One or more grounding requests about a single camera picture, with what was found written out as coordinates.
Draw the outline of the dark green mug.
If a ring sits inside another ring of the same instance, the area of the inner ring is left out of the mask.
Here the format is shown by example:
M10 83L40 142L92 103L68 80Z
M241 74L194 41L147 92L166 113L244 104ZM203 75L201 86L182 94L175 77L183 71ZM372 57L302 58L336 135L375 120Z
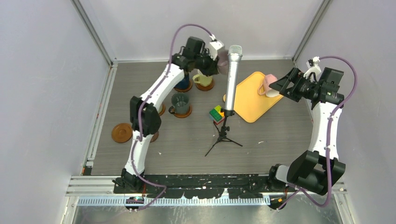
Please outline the dark green mug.
M188 94L178 92L171 97L171 106L168 112L176 115L185 115L190 109L190 98Z

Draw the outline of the dark walnut wooden coaster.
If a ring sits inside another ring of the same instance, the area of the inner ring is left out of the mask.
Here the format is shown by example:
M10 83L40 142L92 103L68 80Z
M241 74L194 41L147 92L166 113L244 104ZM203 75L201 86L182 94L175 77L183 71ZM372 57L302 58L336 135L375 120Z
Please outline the dark walnut wooden coaster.
M159 131L157 131L157 132L152 136L150 142L156 141L156 140L158 139L158 137L159 137Z

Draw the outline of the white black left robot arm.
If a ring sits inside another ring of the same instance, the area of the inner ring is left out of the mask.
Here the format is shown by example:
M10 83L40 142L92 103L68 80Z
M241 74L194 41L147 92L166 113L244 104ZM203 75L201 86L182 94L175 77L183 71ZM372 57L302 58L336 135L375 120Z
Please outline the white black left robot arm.
M154 84L139 97L129 102L133 141L129 158L120 177L114 182L114 193L138 193L142 190L142 174L150 141L161 126L159 109L171 90L183 81L189 72L200 70L205 75L217 75L219 53L223 42L212 38L206 44L202 39L189 37L180 53L171 54L168 63Z

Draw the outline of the yellow tray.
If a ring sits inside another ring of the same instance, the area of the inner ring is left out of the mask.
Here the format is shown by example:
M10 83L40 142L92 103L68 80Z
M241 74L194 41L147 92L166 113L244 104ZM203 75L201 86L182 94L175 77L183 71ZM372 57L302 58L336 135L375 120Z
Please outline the yellow tray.
M259 90L263 90L264 78L263 73L256 71L237 85L234 111L247 123L257 121L283 98L282 95L270 98L259 94Z

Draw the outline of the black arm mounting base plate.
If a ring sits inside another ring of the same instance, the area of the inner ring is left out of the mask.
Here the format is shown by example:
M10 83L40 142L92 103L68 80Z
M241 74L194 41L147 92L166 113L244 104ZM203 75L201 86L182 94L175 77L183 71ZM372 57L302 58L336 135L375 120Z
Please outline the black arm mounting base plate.
M140 179L125 174L113 180L113 191L115 194L171 199L217 199L223 193L228 193L231 199L258 198L267 192L285 195L286 185L268 177L266 174L143 175Z

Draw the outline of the pink cream mug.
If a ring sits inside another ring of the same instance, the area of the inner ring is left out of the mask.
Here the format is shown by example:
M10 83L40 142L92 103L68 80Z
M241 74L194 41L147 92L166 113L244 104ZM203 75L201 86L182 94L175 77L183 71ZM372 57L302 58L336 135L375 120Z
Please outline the pink cream mug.
M270 87L270 85L277 81L277 78L273 74L268 74L264 77L261 85L258 88L258 94L260 96L266 96L269 98L274 98L279 96L279 91L274 90Z

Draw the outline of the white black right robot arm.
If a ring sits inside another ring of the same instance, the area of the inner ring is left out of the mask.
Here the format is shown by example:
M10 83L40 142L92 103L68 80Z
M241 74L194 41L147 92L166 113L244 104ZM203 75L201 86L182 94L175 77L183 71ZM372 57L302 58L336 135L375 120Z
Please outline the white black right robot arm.
M287 184L301 187L321 196L342 177L346 170L339 161L336 138L338 120L342 112L338 106L344 100L339 84L344 73L324 68L319 80L313 74L305 76L298 68L270 84L274 90L293 101L302 98L311 102L313 128L309 148L290 166L276 164L266 179L271 191L280 191Z

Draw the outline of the mauve purple mug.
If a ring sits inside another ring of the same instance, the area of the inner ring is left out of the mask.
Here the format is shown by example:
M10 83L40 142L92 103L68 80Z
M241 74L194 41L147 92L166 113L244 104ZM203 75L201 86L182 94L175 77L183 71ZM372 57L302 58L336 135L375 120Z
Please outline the mauve purple mug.
M228 50L222 50L218 53L218 63L217 69L218 72L222 75L228 75L228 68L229 68L229 60L228 60Z

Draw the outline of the cream yellow mug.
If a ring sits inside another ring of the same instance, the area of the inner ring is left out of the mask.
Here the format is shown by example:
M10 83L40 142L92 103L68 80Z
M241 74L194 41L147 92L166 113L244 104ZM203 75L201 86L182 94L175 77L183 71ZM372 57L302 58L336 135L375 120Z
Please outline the cream yellow mug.
M199 84L203 87L209 86L213 81L212 76L206 76L200 70L197 70L197 74L194 75L192 79L194 83Z

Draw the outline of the dark blue mug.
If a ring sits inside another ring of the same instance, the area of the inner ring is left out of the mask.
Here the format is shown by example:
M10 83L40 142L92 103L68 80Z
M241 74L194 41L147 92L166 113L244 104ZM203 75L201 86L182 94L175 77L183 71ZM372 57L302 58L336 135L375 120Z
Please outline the dark blue mug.
M190 85L189 72L184 71L183 79L175 86L176 89L185 90Z

